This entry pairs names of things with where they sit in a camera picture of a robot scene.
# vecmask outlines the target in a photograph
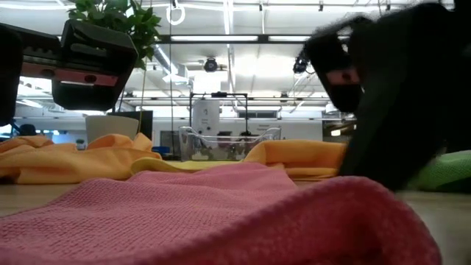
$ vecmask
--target blue object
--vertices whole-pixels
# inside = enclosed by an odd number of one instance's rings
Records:
[[[161,155],[166,155],[170,153],[170,147],[168,146],[154,146],[152,147],[153,152],[157,152]]]

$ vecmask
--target yellow towel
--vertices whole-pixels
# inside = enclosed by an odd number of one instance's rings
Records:
[[[240,163],[239,161],[164,161],[155,158],[141,158],[131,165],[131,172],[136,174],[142,171],[155,172],[187,172],[193,173],[214,166]]]
[[[346,145],[312,140],[263,141],[244,162],[283,165],[293,180],[317,181],[336,175]]]
[[[19,184],[65,184],[105,177],[126,180],[139,158],[161,159],[142,134],[133,140],[106,135],[78,151],[75,144],[54,144],[44,136],[18,137],[0,144],[0,177]]]
[[[241,162],[256,162],[286,170],[299,181],[319,181],[336,175],[343,158],[345,144],[309,140],[264,141],[250,151]],[[132,173],[145,170],[156,172],[197,172],[213,166],[239,161],[168,162],[141,158],[131,167]]]

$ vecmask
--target green object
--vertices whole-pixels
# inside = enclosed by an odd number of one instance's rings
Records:
[[[437,157],[411,180],[408,187],[422,191],[471,193],[471,151]]]
[[[129,5],[128,0],[104,0],[102,4],[95,3],[95,0],[77,0],[76,8],[68,11],[68,17],[127,33],[138,51],[135,67],[146,70],[144,59],[147,57],[152,60],[152,45],[156,44],[160,37],[156,30],[156,27],[160,27],[160,18],[154,15],[152,7],[142,9],[142,0],[140,3],[130,0]],[[126,11],[131,8],[134,14],[126,17]]]

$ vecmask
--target white pot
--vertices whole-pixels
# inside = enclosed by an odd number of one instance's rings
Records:
[[[134,139],[138,133],[139,121],[120,116],[85,117],[88,143],[109,134],[119,134]]]

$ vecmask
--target white machine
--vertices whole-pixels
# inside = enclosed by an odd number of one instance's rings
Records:
[[[200,135],[219,133],[219,100],[200,99],[194,103],[191,126]]]

